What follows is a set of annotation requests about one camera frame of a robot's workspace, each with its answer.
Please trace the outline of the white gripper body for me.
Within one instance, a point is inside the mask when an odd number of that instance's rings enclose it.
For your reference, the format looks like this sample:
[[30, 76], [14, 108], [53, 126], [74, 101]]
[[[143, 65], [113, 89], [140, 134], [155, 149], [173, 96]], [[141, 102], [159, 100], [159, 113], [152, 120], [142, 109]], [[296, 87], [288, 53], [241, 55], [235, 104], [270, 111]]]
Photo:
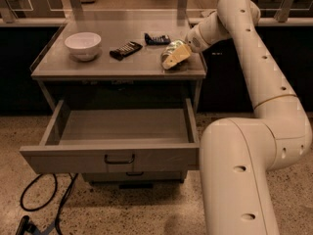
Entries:
[[185, 41], [190, 46], [194, 53], [200, 53], [210, 47], [201, 36], [200, 28], [198, 25], [194, 26], [186, 35]]

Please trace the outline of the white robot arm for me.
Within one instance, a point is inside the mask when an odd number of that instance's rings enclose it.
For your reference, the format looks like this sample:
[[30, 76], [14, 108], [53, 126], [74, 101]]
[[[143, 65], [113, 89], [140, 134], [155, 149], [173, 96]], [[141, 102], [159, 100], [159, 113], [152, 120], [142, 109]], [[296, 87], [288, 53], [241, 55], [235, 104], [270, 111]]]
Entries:
[[259, 19], [251, 0], [218, 0], [215, 11], [161, 55], [169, 70], [219, 41], [233, 40], [252, 104], [251, 118], [222, 118], [202, 133], [207, 235], [280, 235], [266, 173], [295, 164], [312, 142], [306, 112], [255, 29]]

